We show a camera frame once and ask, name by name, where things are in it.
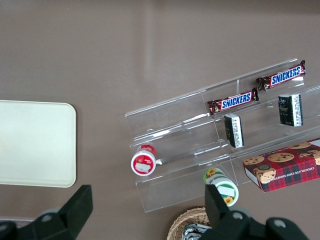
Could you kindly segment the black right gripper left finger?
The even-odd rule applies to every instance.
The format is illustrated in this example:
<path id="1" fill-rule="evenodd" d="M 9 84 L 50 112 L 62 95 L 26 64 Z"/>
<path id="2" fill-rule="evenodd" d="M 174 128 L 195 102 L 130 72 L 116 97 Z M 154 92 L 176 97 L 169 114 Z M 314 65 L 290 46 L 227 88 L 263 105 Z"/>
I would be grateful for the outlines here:
<path id="1" fill-rule="evenodd" d="M 92 187 L 82 185 L 57 212 L 47 212 L 17 232 L 18 240 L 75 240 L 93 211 Z"/>

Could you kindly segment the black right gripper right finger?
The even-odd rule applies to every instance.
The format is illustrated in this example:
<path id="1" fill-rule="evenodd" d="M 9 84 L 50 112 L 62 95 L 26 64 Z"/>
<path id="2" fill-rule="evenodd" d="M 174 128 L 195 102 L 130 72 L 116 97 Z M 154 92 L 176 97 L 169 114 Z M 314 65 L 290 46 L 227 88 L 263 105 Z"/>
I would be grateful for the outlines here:
<path id="1" fill-rule="evenodd" d="M 205 186 L 205 211 L 211 228 L 201 240 L 262 240 L 262 225 L 240 210 L 230 210 L 213 184 Z"/>

